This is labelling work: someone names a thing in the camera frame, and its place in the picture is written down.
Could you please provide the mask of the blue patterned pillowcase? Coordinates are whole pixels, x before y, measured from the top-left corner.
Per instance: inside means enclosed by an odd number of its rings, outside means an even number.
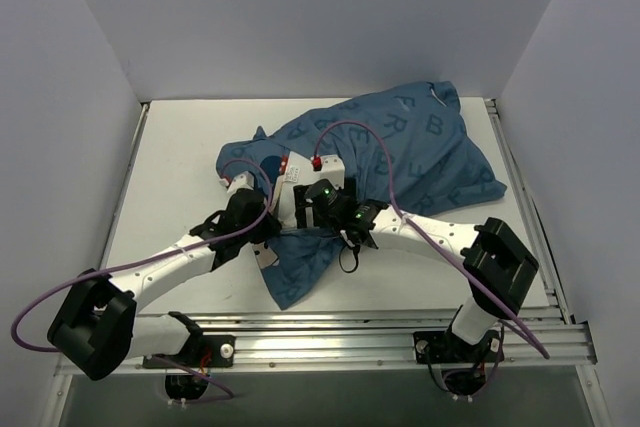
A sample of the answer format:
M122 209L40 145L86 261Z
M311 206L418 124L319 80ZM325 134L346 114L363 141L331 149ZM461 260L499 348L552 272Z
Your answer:
M357 198L397 201L421 216L501 199L500 182L467 134L461 103L449 81L415 82L304 112L272 134L224 145L218 173L251 172L261 189L274 184L282 157L294 151L336 154Z

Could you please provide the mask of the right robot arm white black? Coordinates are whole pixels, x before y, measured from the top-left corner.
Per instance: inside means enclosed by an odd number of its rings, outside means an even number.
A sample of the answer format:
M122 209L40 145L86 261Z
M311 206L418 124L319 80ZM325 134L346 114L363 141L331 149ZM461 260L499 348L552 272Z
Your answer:
M327 179L293 189L296 226L326 228L353 253L366 247L405 251L453 261L468 280L471 297L444 335L455 359L475 353L500 320L518 314L539 270L534 255L509 225L489 217L482 224L456 224L409 213L377 201L362 202Z

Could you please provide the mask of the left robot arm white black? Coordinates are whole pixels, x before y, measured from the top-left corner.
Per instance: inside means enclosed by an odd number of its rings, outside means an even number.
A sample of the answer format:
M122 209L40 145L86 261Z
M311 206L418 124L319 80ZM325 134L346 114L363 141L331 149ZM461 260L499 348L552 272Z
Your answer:
M153 317L143 317L141 311L280 229L264 194L240 188L230 195L225 209L211 214L148 264L107 275L88 270L85 279L70 288L47 339L92 380L105 378L124 360L136 357L196 366L216 351L202 328L178 311Z

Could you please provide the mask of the white pillow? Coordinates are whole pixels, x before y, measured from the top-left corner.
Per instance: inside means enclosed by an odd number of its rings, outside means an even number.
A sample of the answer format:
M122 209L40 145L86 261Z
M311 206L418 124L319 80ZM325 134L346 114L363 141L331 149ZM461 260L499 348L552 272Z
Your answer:
M272 212L285 230L298 227L294 188L312 185L317 180L318 172L313 170L310 158L290 151L281 161L274 188L276 200Z

